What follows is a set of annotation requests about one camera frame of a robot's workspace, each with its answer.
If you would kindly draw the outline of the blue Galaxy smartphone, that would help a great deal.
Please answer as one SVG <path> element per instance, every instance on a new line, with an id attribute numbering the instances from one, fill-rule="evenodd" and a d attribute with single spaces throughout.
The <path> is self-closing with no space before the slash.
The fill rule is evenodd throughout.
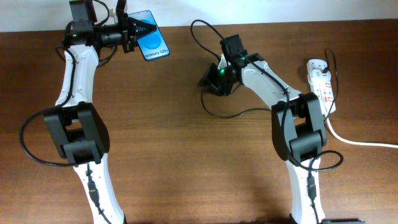
<path id="1" fill-rule="evenodd" d="M 141 53 L 146 61 L 157 60 L 170 55 L 170 50 L 150 10 L 134 12 L 129 14 L 129 17 L 156 25 L 157 27 L 155 32 L 137 41 Z"/>

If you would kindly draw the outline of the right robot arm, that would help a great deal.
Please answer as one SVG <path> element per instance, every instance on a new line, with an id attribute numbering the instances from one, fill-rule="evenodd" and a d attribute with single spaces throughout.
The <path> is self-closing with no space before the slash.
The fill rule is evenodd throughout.
<path id="1" fill-rule="evenodd" d="M 293 223 L 322 223 L 318 183 L 326 132 L 317 96 L 291 88 L 259 54 L 247 52 L 239 35 L 223 37 L 220 45 L 219 63 L 211 64 L 200 86 L 205 93 L 228 96 L 238 83 L 261 98 L 271 112 L 274 149 L 289 172 L 290 218 Z"/>

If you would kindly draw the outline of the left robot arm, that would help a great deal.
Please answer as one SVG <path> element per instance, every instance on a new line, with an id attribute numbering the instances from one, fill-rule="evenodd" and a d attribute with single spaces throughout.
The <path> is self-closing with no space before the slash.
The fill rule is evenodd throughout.
<path id="1" fill-rule="evenodd" d="M 93 83 L 102 48 L 132 52 L 139 39 L 157 28 L 129 17 L 126 1 L 118 1 L 108 14 L 115 19 L 108 26 L 97 21 L 92 1 L 70 1 L 70 7 L 73 20 L 62 41 L 66 63 L 62 91 L 55 107 L 44 113 L 44 121 L 60 157 L 82 182 L 93 221 L 125 223 L 108 170 L 109 133 L 93 106 Z"/>

